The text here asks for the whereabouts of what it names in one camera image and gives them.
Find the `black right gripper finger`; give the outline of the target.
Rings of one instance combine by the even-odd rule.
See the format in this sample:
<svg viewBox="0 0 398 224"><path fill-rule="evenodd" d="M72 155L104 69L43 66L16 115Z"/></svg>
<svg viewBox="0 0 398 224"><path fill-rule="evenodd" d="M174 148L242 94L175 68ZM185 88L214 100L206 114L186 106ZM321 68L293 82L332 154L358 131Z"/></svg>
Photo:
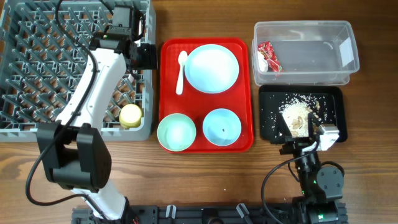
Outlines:
<svg viewBox="0 0 398 224"><path fill-rule="evenodd" d="M313 114L309 113L307 116L307 121L308 121L308 136L309 138L314 138L318 134L318 127L320 125L320 122L318 118Z"/></svg>
<svg viewBox="0 0 398 224"><path fill-rule="evenodd" d="M285 119L283 118L281 113L278 113L276 116L276 139L277 140L286 140L286 139L292 139L292 133L290 132L289 127L287 126L287 123L285 122Z"/></svg>

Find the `yellow plastic cup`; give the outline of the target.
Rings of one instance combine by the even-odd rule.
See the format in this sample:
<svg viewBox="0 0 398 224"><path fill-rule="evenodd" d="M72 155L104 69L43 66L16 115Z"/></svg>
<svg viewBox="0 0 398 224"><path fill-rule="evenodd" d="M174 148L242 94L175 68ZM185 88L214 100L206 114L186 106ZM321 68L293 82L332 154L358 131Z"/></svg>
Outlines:
<svg viewBox="0 0 398 224"><path fill-rule="evenodd" d="M137 128L141 125L142 110L135 104L125 105L119 114L119 122L124 128Z"/></svg>

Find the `white tissue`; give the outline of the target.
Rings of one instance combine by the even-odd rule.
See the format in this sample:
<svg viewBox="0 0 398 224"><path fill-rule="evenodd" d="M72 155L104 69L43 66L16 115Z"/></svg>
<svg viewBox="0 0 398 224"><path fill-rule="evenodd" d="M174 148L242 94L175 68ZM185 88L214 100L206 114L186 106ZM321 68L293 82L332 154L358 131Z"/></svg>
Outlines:
<svg viewBox="0 0 398 224"><path fill-rule="evenodd" d="M267 60L265 59L264 55L258 51L257 52L257 58L258 58L258 65L259 65L259 70L261 72L267 72L269 69Z"/></svg>

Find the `red strawberry cake wrapper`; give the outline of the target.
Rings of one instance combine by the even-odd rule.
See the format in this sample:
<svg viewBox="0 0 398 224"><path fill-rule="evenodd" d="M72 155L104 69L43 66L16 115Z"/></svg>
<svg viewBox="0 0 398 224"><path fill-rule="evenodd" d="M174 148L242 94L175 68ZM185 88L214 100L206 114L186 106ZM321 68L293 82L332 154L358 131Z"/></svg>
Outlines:
<svg viewBox="0 0 398 224"><path fill-rule="evenodd" d="M269 41L260 43L257 46L257 51L260 51L264 55L265 59L267 60L269 69L271 69L273 72L284 71L274 52L272 44Z"/></svg>

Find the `pink plastic fork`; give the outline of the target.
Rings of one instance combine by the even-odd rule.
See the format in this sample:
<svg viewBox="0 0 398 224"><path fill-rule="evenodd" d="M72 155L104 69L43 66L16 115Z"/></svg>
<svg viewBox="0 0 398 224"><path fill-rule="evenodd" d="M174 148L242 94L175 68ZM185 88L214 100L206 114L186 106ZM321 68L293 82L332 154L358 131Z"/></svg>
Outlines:
<svg viewBox="0 0 398 224"><path fill-rule="evenodd" d="M128 80L130 83L134 83L134 81L136 80L136 78L134 77L135 74L134 73L130 73L128 76Z"/></svg>

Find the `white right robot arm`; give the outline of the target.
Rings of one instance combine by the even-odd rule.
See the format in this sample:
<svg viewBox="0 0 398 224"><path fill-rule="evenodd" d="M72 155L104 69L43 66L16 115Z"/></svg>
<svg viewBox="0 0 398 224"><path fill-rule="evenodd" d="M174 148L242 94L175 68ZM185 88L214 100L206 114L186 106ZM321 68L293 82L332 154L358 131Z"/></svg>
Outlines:
<svg viewBox="0 0 398 224"><path fill-rule="evenodd" d="M268 216L276 223L284 222L277 217L276 212L268 208L265 184L275 171L293 162L302 196L293 199L291 215L285 222L348 223L345 204L339 202L343 198L344 168L332 161L321 162L318 157L319 151L329 149L339 138L338 128L334 124L321 124L311 113L307 116L307 137L293 137L282 115L278 115L277 127L285 137L280 154L291 154L293 158L275 166L262 182L262 206Z"/></svg>

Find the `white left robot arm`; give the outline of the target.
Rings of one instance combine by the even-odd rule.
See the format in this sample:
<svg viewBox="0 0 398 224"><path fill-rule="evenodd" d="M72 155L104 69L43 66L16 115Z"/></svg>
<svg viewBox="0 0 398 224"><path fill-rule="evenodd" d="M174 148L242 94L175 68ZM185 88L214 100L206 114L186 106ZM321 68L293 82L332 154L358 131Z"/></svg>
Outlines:
<svg viewBox="0 0 398 224"><path fill-rule="evenodd" d="M139 37L98 32L84 51L88 54L78 86L53 123L42 123L37 130L40 156L25 184L27 198L36 205L30 185L42 163L49 182L81 197L100 223L137 223L129 200L110 181L111 155L101 137L104 114L116 84L127 70L155 70L154 44L142 44Z"/></svg>

